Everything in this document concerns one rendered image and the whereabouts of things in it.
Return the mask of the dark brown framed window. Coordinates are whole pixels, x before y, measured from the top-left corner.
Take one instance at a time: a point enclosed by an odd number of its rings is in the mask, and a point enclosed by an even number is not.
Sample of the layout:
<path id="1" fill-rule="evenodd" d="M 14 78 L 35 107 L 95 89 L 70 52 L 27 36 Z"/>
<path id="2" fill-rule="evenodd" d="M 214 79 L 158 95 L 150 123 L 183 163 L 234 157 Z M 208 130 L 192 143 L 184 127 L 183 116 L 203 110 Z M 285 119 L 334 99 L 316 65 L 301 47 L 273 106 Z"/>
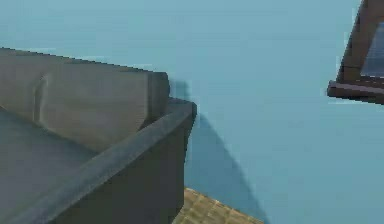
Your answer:
<path id="1" fill-rule="evenodd" d="M 384 74 L 362 74 L 381 22 L 384 22 L 384 0 L 362 0 L 336 79 L 328 83 L 328 97 L 384 105 Z"/>

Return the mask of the grey sofa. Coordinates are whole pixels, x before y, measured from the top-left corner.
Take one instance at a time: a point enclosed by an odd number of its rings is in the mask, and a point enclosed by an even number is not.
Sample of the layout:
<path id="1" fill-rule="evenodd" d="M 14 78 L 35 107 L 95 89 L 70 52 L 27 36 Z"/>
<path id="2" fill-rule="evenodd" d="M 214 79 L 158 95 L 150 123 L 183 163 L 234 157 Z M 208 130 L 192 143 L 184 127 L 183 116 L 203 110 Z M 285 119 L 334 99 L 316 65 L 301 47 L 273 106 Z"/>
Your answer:
<path id="1" fill-rule="evenodd" d="M 166 73 L 0 48 L 0 224 L 172 224 L 197 114 Z"/>

